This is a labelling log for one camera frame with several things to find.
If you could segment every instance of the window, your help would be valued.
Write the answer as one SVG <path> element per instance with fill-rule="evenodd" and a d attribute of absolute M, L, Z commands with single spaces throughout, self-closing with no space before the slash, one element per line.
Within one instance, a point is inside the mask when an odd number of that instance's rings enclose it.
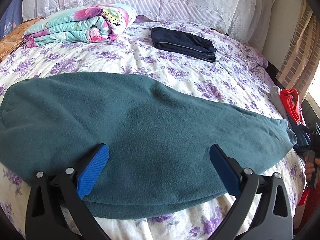
<path fill-rule="evenodd" d="M 320 73 L 316 74 L 316 77 L 309 88 L 306 100 L 315 111 L 316 115 L 320 117 Z"/>

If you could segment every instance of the folded dark pants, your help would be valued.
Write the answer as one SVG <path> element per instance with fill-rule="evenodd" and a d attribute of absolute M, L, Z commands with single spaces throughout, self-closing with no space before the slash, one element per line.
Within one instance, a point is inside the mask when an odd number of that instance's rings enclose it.
<path fill-rule="evenodd" d="M 193 35 L 166 28 L 152 28 L 151 38 L 157 49 L 177 52 L 183 55 L 195 57 L 208 62 L 215 62 L 215 52 L 211 41 Z"/>

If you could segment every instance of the fleece fabric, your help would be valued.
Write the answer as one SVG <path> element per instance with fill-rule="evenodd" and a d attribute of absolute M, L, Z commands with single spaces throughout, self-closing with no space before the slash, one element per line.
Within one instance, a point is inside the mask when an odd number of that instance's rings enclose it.
<path fill-rule="evenodd" d="M 110 157 L 84 201 L 96 217 L 137 219 L 226 193 L 212 144 L 262 173 L 296 143 L 286 120 L 193 97 L 146 76 L 66 73 L 12 85 L 0 107 L 0 162 L 27 182 L 73 167 L 100 143 Z"/>

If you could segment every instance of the folded blanket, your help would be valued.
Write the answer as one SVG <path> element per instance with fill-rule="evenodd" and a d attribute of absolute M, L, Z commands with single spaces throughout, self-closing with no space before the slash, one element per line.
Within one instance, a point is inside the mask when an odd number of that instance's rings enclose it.
<path fill-rule="evenodd" d="M 26 30 L 23 39 L 26 48 L 51 42 L 114 41 L 136 16 L 134 8 L 122 3 L 82 6 L 44 18 Z"/>
<path fill-rule="evenodd" d="M 31 182 L 74 167 L 99 144 L 110 156 L 84 201 L 94 216 L 169 214 L 226 192 L 212 144 L 261 173 L 296 143 L 287 121 L 193 97 L 146 76 L 65 73 L 12 85 L 0 107 L 0 162 Z"/>

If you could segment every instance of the red clothing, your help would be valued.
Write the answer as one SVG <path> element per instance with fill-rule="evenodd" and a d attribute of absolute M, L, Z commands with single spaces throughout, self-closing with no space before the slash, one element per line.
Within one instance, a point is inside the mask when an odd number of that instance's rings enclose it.
<path fill-rule="evenodd" d="M 299 103 L 299 95 L 296 89 L 283 89 L 280 92 L 280 99 L 288 114 L 297 124 L 306 125 L 302 116 L 302 108 Z"/>

